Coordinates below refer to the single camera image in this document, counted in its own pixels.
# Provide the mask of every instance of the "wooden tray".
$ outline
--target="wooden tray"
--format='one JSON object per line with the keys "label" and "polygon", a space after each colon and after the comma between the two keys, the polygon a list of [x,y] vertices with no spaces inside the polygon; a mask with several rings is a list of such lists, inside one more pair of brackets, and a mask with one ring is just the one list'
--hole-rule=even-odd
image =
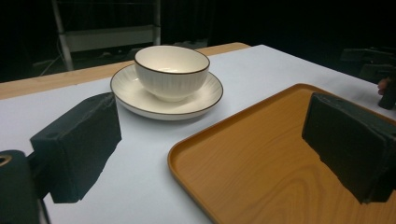
{"label": "wooden tray", "polygon": [[217,223],[396,223],[396,197],[360,204],[302,138],[298,84],[179,143],[175,179]]}

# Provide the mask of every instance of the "white table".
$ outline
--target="white table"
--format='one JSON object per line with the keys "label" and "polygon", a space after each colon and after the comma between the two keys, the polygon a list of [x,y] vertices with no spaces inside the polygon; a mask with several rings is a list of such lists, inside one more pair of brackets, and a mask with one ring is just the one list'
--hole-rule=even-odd
{"label": "white table", "polygon": [[[171,176],[167,155],[178,141],[297,83],[317,86],[391,119],[377,105],[373,83],[255,46],[209,57],[224,95],[202,117],[182,121],[146,119],[118,105],[122,140],[82,201],[55,204],[45,198],[52,223],[210,223]],[[0,150],[33,149],[30,137],[82,100],[110,91],[110,78],[0,101]]]}

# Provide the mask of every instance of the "saucer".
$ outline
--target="saucer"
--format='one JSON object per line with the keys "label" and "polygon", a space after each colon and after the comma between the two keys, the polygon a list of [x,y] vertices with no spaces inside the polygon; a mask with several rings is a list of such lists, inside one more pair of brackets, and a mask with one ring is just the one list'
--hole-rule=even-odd
{"label": "saucer", "polygon": [[203,87],[179,102],[165,102],[146,91],[134,71],[134,64],[118,71],[110,81],[117,100],[132,112],[150,119],[191,119],[208,112],[221,99],[223,87],[209,73]]}

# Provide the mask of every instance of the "metal rack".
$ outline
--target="metal rack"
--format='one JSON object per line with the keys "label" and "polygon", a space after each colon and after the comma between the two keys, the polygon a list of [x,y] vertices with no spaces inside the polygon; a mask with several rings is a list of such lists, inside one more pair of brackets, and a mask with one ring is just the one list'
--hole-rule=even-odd
{"label": "metal rack", "polygon": [[71,52],[149,42],[152,42],[153,45],[161,45],[161,0],[151,2],[154,7],[153,23],[151,25],[84,31],[66,31],[58,6],[59,1],[51,0],[51,2],[62,46],[62,54],[68,71],[74,70]]}

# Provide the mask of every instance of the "wooden table edge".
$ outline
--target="wooden table edge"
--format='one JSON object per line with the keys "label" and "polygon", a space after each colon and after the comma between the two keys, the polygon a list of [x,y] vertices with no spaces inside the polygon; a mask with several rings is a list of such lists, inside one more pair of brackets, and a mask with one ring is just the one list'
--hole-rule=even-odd
{"label": "wooden table edge", "polygon": [[[197,51],[210,56],[233,50],[246,49],[249,47],[249,45],[235,42],[202,48],[198,49]],[[71,72],[63,72],[43,77],[32,77],[0,83],[0,100],[112,77],[117,71],[121,70],[121,68],[133,63],[134,61],[112,63],[102,66],[79,69]]]}

